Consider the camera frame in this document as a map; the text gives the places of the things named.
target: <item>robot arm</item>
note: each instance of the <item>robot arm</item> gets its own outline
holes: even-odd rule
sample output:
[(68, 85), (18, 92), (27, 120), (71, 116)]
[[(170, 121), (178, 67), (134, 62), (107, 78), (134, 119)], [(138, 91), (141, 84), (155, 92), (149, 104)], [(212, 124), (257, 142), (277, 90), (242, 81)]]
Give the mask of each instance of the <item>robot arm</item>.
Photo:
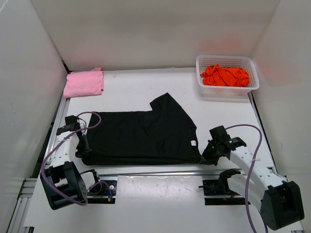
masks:
[[(240, 167), (246, 174), (250, 170), (253, 154), (238, 137), (231, 138), (223, 126), (210, 130), (212, 140), (203, 153), (207, 164), (217, 164), (222, 156)], [(223, 189), (230, 189), (244, 196), (246, 177), (231, 169), (220, 174)], [(260, 212), (272, 230), (277, 230), (304, 218), (302, 199), (298, 185), (285, 177), (274, 174), (260, 161), (255, 161), (248, 187), (248, 200)]]
[[(66, 125), (57, 130), (56, 143), (59, 144), (71, 132), (81, 129), (80, 122), (76, 116), (68, 116), (65, 118)], [(76, 150), (82, 148), (88, 151), (87, 141), (85, 136), (81, 133), (75, 133), (70, 136), (52, 154), (50, 160), (46, 163), (45, 174), (49, 182), (54, 185), (59, 191), (74, 200), (85, 203), (87, 202), (87, 191), (91, 188), (93, 192), (97, 192), (100, 187), (93, 187), (100, 178), (95, 170), (88, 170), (79, 173), (74, 162), (70, 158), (75, 156)], [(62, 208), (72, 204), (68, 199), (63, 198), (56, 193), (40, 175), (43, 188), (45, 190), (48, 202), (53, 210)]]

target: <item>metal frame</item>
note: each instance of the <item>metal frame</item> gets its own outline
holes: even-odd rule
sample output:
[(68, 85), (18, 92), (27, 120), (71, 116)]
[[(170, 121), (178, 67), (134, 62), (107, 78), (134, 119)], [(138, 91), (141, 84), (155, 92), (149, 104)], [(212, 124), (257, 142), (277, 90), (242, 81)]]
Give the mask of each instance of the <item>metal frame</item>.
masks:
[(37, 179), (34, 178), (25, 180), (7, 233), (32, 233), (34, 231), (33, 227), (24, 227), (24, 221), (33, 196), (36, 181)]
[(60, 125), (64, 124), (65, 122), (65, 116), (67, 115), (67, 110), (69, 107), (69, 99), (66, 99), (64, 96), (62, 96), (60, 103), (59, 103), (59, 107), (57, 110), (57, 114), (55, 117), (55, 122), (52, 128), (52, 132), (51, 132), (51, 136), (47, 145), (47, 149), (45, 151), (44, 157), (47, 156), (47, 154), (49, 152), (51, 152), (51, 150), (54, 147), (55, 141), (56, 141), (56, 131), (59, 128)]

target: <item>white panel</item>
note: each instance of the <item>white panel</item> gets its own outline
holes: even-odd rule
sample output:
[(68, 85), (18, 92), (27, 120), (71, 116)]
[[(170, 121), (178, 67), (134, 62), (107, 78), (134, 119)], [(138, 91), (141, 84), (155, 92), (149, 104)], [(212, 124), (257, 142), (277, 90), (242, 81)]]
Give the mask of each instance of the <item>white panel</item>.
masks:
[(259, 113), (281, 174), (302, 191), (311, 231), (311, 1), (281, 0), (254, 61), (260, 88)]
[(5, 232), (56, 110), (65, 71), (28, 0), (3, 5), (0, 42), (0, 232)]
[(72, 70), (194, 67), (249, 56), (279, 0), (32, 0)]
[(118, 176), (116, 196), (120, 205), (129, 200), (202, 205), (201, 185), (201, 176)]

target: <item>white table surface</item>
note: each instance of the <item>white table surface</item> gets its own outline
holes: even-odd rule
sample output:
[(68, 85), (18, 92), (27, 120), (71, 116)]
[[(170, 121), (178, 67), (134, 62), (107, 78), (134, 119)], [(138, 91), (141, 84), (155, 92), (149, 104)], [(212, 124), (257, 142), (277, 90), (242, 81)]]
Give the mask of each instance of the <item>white table surface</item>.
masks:
[[(52, 210), (37, 182), (25, 226), (34, 233), (251, 233), (245, 206), (205, 206), (199, 176), (118, 177), (115, 204), (70, 205)], [(250, 212), (258, 233), (263, 223)], [(276, 233), (302, 230), (296, 222)]]
[[(166, 92), (183, 107), (197, 126), (199, 150), (202, 153), (211, 139), (209, 130), (224, 125), (253, 124), (258, 122), (247, 96), (219, 101), (200, 95), (194, 68), (170, 68), (153, 70), (107, 71), (104, 75), (104, 91), (101, 96), (79, 97), (70, 100), (67, 115), (84, 111), (149, 111), (149, 103)], [(90, 115), (82, 117), (87, 122)], [(259, 135), (248, 127), (230, 129), (232, 137), (239, 136), (253, 151)], [(273, 167), (265, 140), (258, 157), (267, 167)], [(73, 158), (80, 172), (89, 169), (79, 159)], [(126, 174), (172, 171), (216, 171), (236, 167), (226, 158), (218, 166), (127, 166), (95, 167), (100, 174)], [(71, 205), (53, 211), (47, 202), (42, 183), (38, 180), (27, 213), (25, 226), (35, 227), (35, 233), (45, 232), (109, 232), (109, 233), (164, 233), (164, 232), (250, 232), (245, 206), (204, 206), (165, 204), (152, 206), (139, 199), (126, 204), (120, 201), (114, 205), (91, 204), (86, 207)], [(251, 212), (257, 227), (262, 222), (256, 209)], [(290, 233), (290, 229), (301, 230), (301, 224), (278, 232)]]
[[(218, 98), (203, 97), (199, 91), (195, 68), (169, 68), (150, 70), (106, 71), (104, 91), (101, 96), (77, 97), (70, 99), (67, 115), (77, 115), (85, 111), (126, 112), (150, 111), (149, 103), (155, 98), (169, 93), (191, 117), (197, 126), (199, 151), (203, 153), (207, 141), (211, 139), (209, 130), (220, 125), (258, 125), (257, 118), (247, 95), (219, 101)], [(81, 118), (89, 122), (90, 114)], [(258, 132), (250, 127), (228, 130), (232, 137), (239, 136), (254, 151)], [(258, 158), (273, 167), (267, 143), (263, 140)], [(87, 170), (80, 159), (72, 158), (80, 171)], [(226, 158), (221, 158), (217, 166), (177, 165), (177, 166), (123, 166), (94, 167), (100, 174), (127, 174), (139, 172), (224, 170), (236, 167)]]

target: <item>black t-shirt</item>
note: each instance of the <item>black t-shirt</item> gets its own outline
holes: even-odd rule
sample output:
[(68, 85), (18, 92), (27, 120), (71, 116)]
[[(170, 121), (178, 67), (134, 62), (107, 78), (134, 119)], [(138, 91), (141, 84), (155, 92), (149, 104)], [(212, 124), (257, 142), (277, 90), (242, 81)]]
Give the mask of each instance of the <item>black t-shirt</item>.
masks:
[[(168, 94), (150, 103), (148, 112), (102, 112), (98, 127), (86, 137), (91, 152), (86, 165), (197, 164), (196, 126)], [(89, 126), (98, 122), (92, 115)]]

